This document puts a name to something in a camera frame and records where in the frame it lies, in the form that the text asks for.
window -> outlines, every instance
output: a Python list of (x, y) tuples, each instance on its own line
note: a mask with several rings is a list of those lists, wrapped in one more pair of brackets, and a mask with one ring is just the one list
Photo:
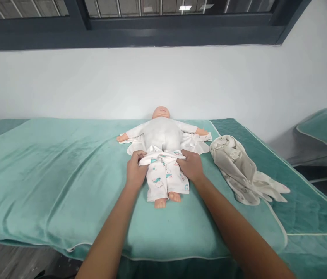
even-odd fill
[(0, 50), (281, 44), (310, 0), (0, 0)]

window frame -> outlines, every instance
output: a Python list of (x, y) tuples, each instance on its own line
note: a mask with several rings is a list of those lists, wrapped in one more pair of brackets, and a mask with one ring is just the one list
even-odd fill
[(89, 18), (83, 0), (69, 16), (0, 19), (0, 50), (280, 45), (311, 0), (275, 0), (270, 12)]

infant manikin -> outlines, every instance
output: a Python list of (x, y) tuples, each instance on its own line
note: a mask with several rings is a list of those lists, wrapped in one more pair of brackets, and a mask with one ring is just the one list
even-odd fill
[(166, 107), (157, 107), (152, 120), (117, 137), (117, 141), (122, 142), (144, 134), (146, 147), (151, 151), (158, 151), (158, 157), (150, 160), (147, 171), (148, 201), (154, 201), (155, 208), (165, 208), (168, 199), (181, 202), (180, 194), (189, 194), (189, 181), (176, 162), (176, 158), (182, 158), (179, 149), (183, 132), (200, 136), (208, 134), (197, 126), (170, 119), (170, 112)]

ceiling light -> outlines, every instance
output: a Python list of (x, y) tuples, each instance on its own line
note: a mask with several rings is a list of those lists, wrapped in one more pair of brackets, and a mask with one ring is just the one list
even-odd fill
[(190, 10), (192, 6), (180, 6), (179, 10)]
[[(208, 5), (206, 5), (206, 10), (209, 9), (209, 8), (211, 8), (213, 5), (214, 4), (208, 4)], [(205, 5), (202, 5), (202, 7), (200, 7), (199, 9), (200, 10), (203, 10), (204, 8), (205, 8)]]

white wall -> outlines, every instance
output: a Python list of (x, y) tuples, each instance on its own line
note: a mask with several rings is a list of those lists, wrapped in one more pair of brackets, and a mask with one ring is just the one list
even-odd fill
[(327, 107), (327, 0), (282, 46), (0, 52), (0, 119), (233, 117), (285, 158), (291, 128)]

